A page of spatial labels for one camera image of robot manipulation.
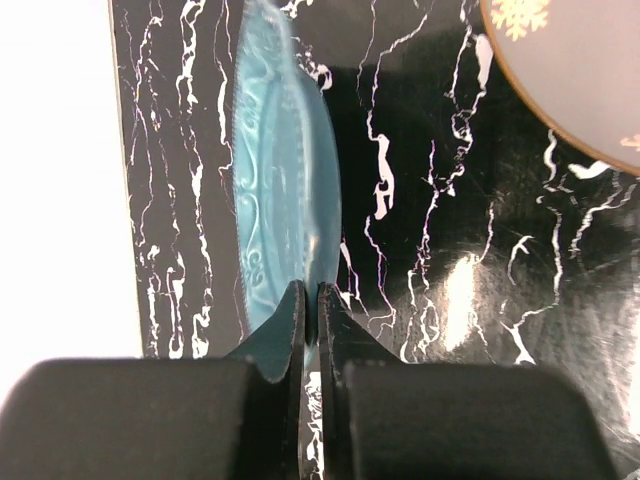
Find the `marble table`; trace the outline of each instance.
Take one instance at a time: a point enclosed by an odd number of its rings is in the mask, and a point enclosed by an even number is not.
[[[537,120],[473,0],[291,0],[340,157],[338,286],[405,362],[559,368],[640,467],[640,191]],[[247,334],[230,169],[231,0],[112,0],[147,356]],[[319,376],[303,457],[322,471]]]

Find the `countertop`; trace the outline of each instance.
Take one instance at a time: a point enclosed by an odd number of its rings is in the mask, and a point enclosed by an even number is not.
[[[638,179],[536,118],[471,0],[281,6],[334,126],[354,317],[406,362],[561,369],[621,478],[638,469]],[[229,143],[241,2],[113,12],[145,351],[221,355],[246,335]],[[316,472],[318,389],[309,374]]]

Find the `snowflake pattern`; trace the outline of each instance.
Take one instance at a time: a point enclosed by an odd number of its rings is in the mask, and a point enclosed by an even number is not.
[[[636,149],[636,152],[640,152],[640,133],[634,135],[633,138],[624,137],[620,140],[620,145],[623,147],[633,147]]]
[[[506,35],[515,42],[547,25],[546,7],[551,0],[492,0],[491,21],[500,30],[506,26]]]

